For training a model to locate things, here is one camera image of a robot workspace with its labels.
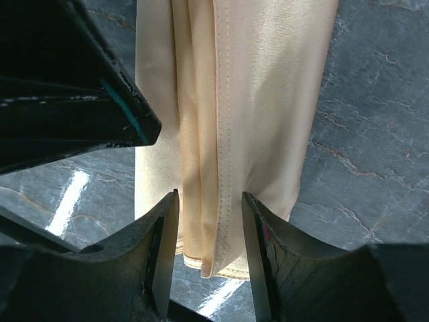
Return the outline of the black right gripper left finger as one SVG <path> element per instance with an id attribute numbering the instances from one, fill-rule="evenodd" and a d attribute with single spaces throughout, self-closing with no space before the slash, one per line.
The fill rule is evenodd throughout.
<path id="1" fill-rule="evenodd" d="M 78 249 L 1 210 L 2 321 L 165 321 L 177 191 L 123 229 Z"/>

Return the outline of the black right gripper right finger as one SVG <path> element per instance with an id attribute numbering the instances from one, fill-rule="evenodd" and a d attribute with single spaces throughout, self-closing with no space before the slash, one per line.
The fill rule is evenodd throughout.
<path id="1" fill-rule="evenodd" d="M 428 245 L 347 251 L 284 221 L 250 193 L 243 231 L 258 321 L 427 321 Z"/>

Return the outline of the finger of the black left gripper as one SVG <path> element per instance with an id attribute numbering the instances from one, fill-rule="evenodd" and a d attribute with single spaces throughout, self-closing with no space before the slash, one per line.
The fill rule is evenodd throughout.
<path id="1" fill-rule="evenodd" d="M 1 172 L 154 145 L 162 125 L 80 1 L 1 2 Z"/>

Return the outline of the peach cloth napkin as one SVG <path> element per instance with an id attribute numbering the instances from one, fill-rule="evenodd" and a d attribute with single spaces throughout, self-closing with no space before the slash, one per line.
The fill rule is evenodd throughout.
<path id="1" fill-rule="evenodd" d="M 138 1 L 135 80 L 162 123 L 135 151 L 135 216 L 180 196 L 176 251 L 249 276 L 241 195 L 288 219 L 337 1 Z"/>

